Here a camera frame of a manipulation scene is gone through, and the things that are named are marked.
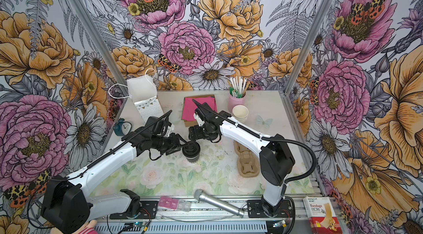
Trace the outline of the black plastic cup lid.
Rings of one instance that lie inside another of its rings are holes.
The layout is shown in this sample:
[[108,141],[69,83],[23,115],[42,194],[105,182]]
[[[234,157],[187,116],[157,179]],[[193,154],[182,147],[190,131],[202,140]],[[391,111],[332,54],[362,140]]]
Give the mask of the black plastic cup lid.
[[182,147],[182,153],[186,158],[195,158],[200,154],[200,145],[195,141],[187,142]]

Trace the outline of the paper coffee cup black sleeve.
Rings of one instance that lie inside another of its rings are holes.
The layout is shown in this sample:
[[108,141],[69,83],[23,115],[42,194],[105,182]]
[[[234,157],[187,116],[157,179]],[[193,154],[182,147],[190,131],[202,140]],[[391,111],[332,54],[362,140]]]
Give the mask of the paper coffee cup black sleeve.
[[194,156],[194,157],[186,157],[187,161],[190,163],[196,163],[199,159],[199,155]]

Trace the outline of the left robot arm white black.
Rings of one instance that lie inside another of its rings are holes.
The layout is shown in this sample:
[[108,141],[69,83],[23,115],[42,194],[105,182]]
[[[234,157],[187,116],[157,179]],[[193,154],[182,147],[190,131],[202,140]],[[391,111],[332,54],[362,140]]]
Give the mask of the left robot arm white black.
[[123,137],[122,141],[86,167],[66,177],[56,176],[46,185],[41,216],[64,234],[72,234],[85,223],[111,214],[136,217],[141,212],[139,195],[128,189],[90,198],[105,179],[144,151],[162,154],[180,148],[169,121],[171,112],[150,117],[145,126]]

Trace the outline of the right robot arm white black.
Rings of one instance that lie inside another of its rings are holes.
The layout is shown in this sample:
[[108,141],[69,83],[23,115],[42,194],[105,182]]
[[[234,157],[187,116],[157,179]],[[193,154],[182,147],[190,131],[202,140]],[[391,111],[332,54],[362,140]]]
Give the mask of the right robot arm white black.
[[[317,158],[314,151],[302,142],[285,139],[279,134],[270,136],[253,130],[226,111],[217,113],[207,103],[199,103],[195,99],[193,103],[197,107],[194,112],[197,125],[189,128],[189,139],[217,143],[222,137],[227,137],[252,151],[260,161],[261,174],[266,180],[262,208],[267,216],[274,217],[286,199],[288,183],[304,179],[315,171]],[[289,177],[295,164],[289,144],[305,149],[312,159],[311,167],[294,177]]]

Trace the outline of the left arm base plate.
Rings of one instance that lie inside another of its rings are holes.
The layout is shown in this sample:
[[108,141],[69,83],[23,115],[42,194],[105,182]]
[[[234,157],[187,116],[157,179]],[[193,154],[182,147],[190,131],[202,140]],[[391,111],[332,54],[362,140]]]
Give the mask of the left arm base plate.
[[141,200],[138,204],[131,204],[127,211],[110,215],[112,220],[123,219],[155,219],[158,201]]

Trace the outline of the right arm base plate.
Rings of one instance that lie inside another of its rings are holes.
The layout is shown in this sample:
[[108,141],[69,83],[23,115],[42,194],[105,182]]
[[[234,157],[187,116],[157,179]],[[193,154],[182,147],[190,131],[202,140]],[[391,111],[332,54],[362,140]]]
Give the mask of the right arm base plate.
[[293,215],[294,204],[292,201],[282,199],[276,206],[271,206],[264,199],[247,201],[249,218],[288,218]]

